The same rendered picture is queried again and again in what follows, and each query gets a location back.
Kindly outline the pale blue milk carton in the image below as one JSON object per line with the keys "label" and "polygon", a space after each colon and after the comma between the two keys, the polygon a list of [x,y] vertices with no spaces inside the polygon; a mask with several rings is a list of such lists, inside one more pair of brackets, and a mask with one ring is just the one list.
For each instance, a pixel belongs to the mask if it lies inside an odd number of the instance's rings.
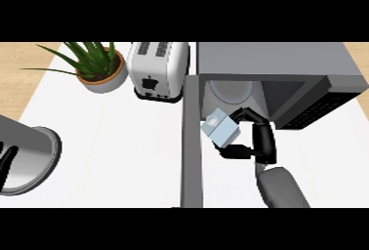
{"label": "pale blue milk carton", "polygon": [[216,145],[226,148],[241,134],[239,126],[220,108],[208,115],[202,131]]}

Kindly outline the grey microwave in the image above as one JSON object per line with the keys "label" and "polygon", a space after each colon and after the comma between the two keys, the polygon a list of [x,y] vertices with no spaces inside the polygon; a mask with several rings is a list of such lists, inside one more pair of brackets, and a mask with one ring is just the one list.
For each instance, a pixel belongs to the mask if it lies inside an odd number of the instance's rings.
{"label": "grey microwave", "polygon": [[366,90],[340,43],[199,42],[201,115],[251,107],[279,130],[301,130]]}

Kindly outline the white toaster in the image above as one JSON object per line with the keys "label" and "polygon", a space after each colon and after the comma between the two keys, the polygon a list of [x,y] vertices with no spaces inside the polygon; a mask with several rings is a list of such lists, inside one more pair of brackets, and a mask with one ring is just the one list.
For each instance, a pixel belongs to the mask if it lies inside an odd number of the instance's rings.
{"label": "white toaster", "polygon": [[134,93],[142,100],[177,103],[189,74],[191,46],[188,42],[134,42],[127,69]]}

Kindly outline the grey microwave door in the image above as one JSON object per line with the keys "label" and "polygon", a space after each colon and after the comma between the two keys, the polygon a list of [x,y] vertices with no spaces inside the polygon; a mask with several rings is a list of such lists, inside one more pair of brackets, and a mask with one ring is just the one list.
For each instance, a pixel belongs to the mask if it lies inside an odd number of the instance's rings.
{"label": "grey microwave door", "polygon": [[204,207],[198,75],[186,77],[183,86],[180,207]]}

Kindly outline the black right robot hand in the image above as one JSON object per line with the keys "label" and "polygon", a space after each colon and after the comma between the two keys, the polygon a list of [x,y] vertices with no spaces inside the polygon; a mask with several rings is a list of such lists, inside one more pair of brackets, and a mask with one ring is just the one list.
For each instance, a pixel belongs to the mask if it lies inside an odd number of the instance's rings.
{"label": "black right robot hand", "polygon": [[216,146],[219,154],[226,159],[250,159],[256,156],[256,162],[261,164],[278,163],[278,147],[270,121],[250,107],[238,108],[229,115],[235,123],[242,120],[253,122],[253,146],[227,145]]}

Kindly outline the green potted plant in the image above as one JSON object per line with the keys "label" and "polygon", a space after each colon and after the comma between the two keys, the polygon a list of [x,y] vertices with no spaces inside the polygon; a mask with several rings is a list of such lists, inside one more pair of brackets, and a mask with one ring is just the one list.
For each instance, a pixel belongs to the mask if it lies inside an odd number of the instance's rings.
{"label": "green potted plant", "polygon": [[117,90],[126,82],[129,70],[115,44],[109,43],[108,46],[103,46],[101,42],[84,42],[83,45],[77,42],[65,42],[65,46],[75,55],[75,60],[42,45],[39,48],[59,57],[75,71],[52,68],[47,68],[46,71],[74,75],[93,93],[105,94]]}

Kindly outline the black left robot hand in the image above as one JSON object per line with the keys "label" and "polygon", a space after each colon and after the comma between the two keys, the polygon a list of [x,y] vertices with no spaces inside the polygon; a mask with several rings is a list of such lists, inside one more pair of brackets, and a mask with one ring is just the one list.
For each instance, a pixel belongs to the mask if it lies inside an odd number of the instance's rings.
{"label": "black left robot hand", "polygon": [[12,162],[18,155],[18,152],[19,148],[16,146],[5,148],[5,143],[0,142],[0,191],[3,190],[3,186],[6,184]]}

